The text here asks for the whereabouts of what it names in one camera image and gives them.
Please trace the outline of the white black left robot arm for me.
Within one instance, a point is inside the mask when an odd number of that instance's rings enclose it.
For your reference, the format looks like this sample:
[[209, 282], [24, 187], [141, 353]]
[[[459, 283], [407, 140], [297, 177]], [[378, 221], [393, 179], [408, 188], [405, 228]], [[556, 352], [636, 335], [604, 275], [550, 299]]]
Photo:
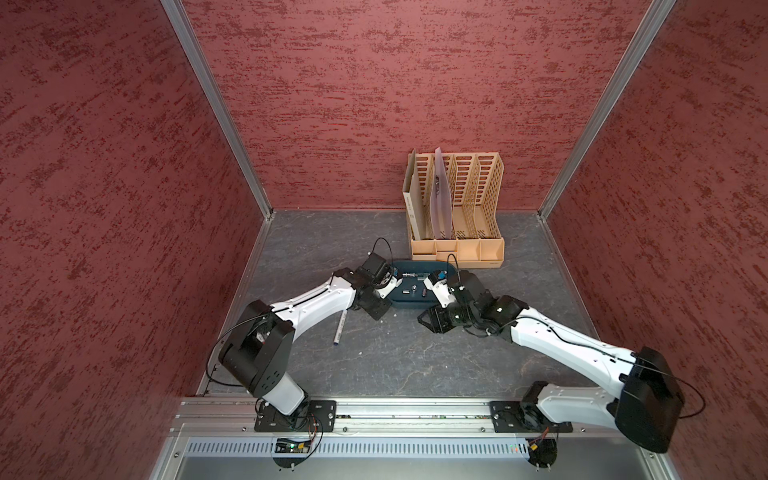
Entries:
[[371, 274], [342, 268], [320, 286], [293, 299], [249, 304], [218, 352], [218, 362], [249, 394], [282, 415], [296, 416], [308, 394], [287, 373], [293, 343], [321, 321], [349, 309], [362, 309], [375, 320], [386, 313], [388, 295], [402, 276], [386, 266]]

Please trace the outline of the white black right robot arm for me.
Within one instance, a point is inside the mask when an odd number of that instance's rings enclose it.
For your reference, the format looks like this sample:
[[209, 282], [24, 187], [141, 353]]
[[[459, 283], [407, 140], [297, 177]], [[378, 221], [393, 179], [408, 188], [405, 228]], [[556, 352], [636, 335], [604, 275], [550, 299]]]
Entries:
[[486, 303], [435, 305], [418, 321], [437, 334], [462, 328], [502, 338], [592, 381], [590, 387], [535, 382], [518, 403], [514, 414], [518, 427], [545, 432], [565, 423], [596, 425], [620, 432], [647, 451], [668, 451], [685, 398], [661, 353], [603, 343], [507, 295]]

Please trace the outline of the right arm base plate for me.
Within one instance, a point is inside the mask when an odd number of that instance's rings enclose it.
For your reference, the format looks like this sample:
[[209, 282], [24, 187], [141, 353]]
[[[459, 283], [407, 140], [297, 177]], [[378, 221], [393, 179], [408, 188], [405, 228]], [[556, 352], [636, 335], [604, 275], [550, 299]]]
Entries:
[[548, 419], [534, 404], [520, 401], [491, 401], [490, 419], [495, 433], [542, 434], [572, 433], [570, 422]]

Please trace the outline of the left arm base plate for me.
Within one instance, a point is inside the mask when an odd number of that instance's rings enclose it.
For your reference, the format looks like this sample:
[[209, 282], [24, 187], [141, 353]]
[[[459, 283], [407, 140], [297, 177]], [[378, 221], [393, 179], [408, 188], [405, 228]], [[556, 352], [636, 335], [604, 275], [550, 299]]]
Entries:
[[334, 430], [337, 402], [333, 400], [305, 400], [296, 411], [286, 415], [272, 404], [260, 401], [255, 408], [255, 432], [328, 433]]

